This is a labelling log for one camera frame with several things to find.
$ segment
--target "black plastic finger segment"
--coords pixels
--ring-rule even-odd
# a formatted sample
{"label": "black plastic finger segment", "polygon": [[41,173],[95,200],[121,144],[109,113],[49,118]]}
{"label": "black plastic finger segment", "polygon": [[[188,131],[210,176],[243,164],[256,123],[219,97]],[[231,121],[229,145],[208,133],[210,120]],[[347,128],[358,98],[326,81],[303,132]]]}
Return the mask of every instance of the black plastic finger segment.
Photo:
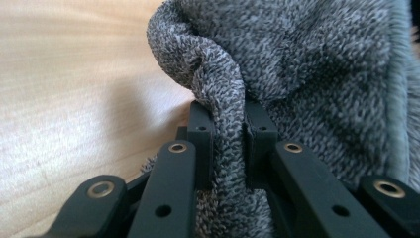
{"label": "black plastic finger segment", "polygon": [[195,147],[164,144],[142,195],[128,237],[192,237],[195,224]]}
{"label": "black plastic finger segment", "polygon": [[279,142],[270,161],[296,212],[276,223],[294,225],[285,237],[389,237],[309,148]]}

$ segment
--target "light wooden surface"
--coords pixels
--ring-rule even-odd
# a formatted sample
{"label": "light wooden surface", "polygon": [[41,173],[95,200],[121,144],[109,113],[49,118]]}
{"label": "light wooden surface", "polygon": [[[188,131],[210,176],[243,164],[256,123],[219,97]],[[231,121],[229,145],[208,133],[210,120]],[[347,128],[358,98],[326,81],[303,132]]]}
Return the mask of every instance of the light wooden surface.
{"label": "light wooden surface", "polygon": [[44,233],[87,179],[135,178],[186,122],[147,44],[160,3],[0,3],[0,237]]}

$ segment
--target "gray knit fabric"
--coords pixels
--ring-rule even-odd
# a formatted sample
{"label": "gray knit fabric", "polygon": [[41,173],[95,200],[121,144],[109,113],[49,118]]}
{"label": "gray knit fabric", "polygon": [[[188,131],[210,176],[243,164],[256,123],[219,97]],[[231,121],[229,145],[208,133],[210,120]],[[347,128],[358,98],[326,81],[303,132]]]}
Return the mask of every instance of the gray knit fabric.
{"label": "gray knit fabric", "polygon": [[420,69],[407,2],[169,0],[148,39],[161,68],[213,114],[215,179],[197,236],[271,237],[265,193],[245,186],[244,101],[281,139],[310,147],[343,181],[386,174],[420,190]]}

